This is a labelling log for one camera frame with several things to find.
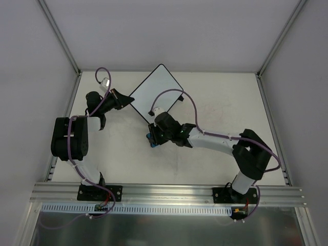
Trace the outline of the blue whiteboard eraser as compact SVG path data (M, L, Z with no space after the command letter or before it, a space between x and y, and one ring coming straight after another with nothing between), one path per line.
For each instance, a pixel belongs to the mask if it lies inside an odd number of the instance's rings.
M151 148L154 148L154 147L158 146L156 135L154 135L152 133L148 133L146 135L146 138L147 138Z

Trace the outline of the small black-framed whiteboard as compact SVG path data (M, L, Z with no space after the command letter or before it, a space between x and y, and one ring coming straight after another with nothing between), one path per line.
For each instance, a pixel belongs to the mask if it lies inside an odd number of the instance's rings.
M158 65L130 94L131 106L147 122L154 122L149 114L151 108L160 107L169 111L182 96L182 86L165 65Z

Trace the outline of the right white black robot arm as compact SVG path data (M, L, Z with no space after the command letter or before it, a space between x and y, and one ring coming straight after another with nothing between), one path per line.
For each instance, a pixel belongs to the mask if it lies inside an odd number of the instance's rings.
M206 132L195 124L180 124L162 108L151 113L154 122L149 124L147 139L151 147L172 142L179 147L205 148L234 157L239 172L226 192L235 203L248 196L251 186L261 180L271 158L271 149L252 130L245 129L240 137L224 137L222 134Z

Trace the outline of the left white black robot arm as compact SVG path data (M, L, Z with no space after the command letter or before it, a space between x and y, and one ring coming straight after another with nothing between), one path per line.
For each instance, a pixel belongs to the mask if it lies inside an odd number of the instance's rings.
M81 185L89 187L89 194L96 200L105 198L107 187L101 172L87 160L89 134L106 126L105 114L112 109L121 110L135 99L112 89L101 96L92 91L86 95L86 115L58 117L55 120L51 153L70 164L81 178Z

